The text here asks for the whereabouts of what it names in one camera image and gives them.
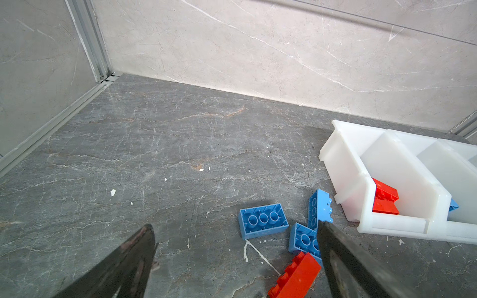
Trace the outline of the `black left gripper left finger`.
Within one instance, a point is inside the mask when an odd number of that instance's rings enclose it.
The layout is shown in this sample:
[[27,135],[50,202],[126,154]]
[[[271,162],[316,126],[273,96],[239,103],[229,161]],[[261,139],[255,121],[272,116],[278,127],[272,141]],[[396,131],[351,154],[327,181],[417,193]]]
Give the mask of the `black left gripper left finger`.
[[142,298],[156,252],[154,228],[146,224],[105,259],[55,296]]

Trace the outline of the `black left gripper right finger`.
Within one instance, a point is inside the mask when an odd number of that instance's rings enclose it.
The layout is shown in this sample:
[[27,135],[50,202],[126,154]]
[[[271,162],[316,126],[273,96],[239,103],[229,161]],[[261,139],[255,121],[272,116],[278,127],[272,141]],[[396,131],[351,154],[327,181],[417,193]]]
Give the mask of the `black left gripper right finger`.
[[416,298],[366,250],[330,222],[319,221],[318,243],[326,277],[334,298]]

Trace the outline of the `red lego brick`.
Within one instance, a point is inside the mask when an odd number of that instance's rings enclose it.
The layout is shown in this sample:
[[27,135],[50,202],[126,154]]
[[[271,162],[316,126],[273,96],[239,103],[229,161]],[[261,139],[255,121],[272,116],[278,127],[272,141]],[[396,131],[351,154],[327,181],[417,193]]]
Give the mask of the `red lego brick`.
[[375,199],[373,203],[372,212],[380,214],[399,215],[399,210],[393,201],[382,199]]
[[390,202],[395,202],[399,199],[398,191],[395,188],[388,186],[375,178],[373,181],[376,185],[375,199]]

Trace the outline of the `blue lego brick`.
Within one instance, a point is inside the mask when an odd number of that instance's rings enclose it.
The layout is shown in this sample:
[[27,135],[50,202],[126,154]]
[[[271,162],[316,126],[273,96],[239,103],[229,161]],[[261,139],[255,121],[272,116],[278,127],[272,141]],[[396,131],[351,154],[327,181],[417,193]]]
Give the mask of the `blue lego brick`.
[[450,207],[449,207],[449,212],[452,212],[456,209],[459,208],[459,205],[457,204],[456,201],[454,201],[453,199],[450,201]]

